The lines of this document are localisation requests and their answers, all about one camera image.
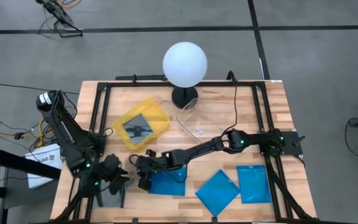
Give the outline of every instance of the clear plastic lid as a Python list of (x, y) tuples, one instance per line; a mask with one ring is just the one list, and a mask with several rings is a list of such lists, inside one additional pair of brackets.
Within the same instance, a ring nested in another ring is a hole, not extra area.
[(209, 109), (200, 99), (192, 99), (177, 115), (180, 128), (197, 143), (204, 143), (223, 132), (225, 120)]

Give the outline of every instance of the lamp base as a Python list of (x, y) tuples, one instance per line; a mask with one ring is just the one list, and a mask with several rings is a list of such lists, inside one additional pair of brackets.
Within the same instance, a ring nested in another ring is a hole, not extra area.
[(198, 98), (197, 90), (194, 87), (175, 87), (172, 91), (172, 102), (180, 109), (184, 108), (194, 98)]

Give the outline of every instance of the yellow cable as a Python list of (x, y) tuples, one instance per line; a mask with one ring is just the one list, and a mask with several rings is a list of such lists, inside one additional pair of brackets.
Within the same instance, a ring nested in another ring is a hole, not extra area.
[(5, 135), (5, 136), (15, 136), (15, 134), (8, 134), (8, 133), (2, 133), (2, 132), (0, 132), (0, 134)]
[(40, 133), (40, 141), (38, 142), (38, 147), (42, 147), (44, 146), (44, 142), (42, 141), (42, 131), (41, 131), (41, 127), (42, 127), (42, 123), (44, 122), (44, 119), (42, 118), (40, 120), (40, 123), (38, 124), (38, 131)]
[[(38, 125), (39, 127), (39, 133), (40, 135), (38, 136), (33, 136), (33, 135), (30, 135), (30, 136), (22, 136), (22, 138), (40, 138), (40, 141), (42, 141), (42, 138), (43, 138), (43, 135), (42, 135), (42, 131), (41, 131), (41, 128), (42, 128), (42, 123), (44, 122), (44, 119), (41, 119), (40, 120), (40, 123)], [(47, 133), (45, 133), (45, 135), (47, 134), (50, 134), (52, 133), (53, 131), (48, 131)], [(9, 134), (9, 133), (4, 133), (4, 132), (0, 132), (1, 135), (4, 135), (4, 136), (15, 136), (15, 134)]]
[(76, 6), (78, 3), (81, 2), (81, 0), (77, 0), (75, 1), (73, 4), (69, 4), (69, 5), (64, 5), (60, 0), (56, 0), (57, 3), (59, 3), (59, 5), (63, 8), (66, 8), (66, 9), (71, 9), (72, 7)]

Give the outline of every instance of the concrete floor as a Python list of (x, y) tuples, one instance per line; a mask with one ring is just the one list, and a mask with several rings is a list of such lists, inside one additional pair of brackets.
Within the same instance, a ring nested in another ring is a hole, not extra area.
[[(254, 4), (260, 26), (358, 25), (358, 1)], [(93, 0), (67, 13), (80, 28), (252, 25), (243, 0)], [(0, 30), (38, 29), (44, 19), (35, 1), (0, 0)], [(358, 116), (358, 30), (261, 31), (261, 36), (270, 77), (284, 81), (295, 127), (306, 136), (302, 147), (318, 216), (358, 223), (358, 158), (344, 142), (346, 121)], [(79, 92), (83, 80), (161, 74), (165, 51), (179, 41), (204, 49), (206, 78), (225, 78), (228, 70), (240, 79), (262, 78), (252, 31), (100, 33), (73, 39), (0, 34), (0, 83)], [(34, 105), (39, 93), (1, 86), (0, 119), (31, 127), (40, 119)], [(349, 130), (349, 143), (358, 152), (358, 129)], [(25, 153), (1, 139), (0, 148)], [(12, 208), (9, 223), (46, 221), (52, 205), (49, 198)]]

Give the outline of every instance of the yellow plastic container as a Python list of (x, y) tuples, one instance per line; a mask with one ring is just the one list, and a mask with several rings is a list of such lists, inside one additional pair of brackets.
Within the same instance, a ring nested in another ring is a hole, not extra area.
[(169, 125), (169, 116), (153, 98), (147, 98), (112, 123), (129, 149), (137, 150)]

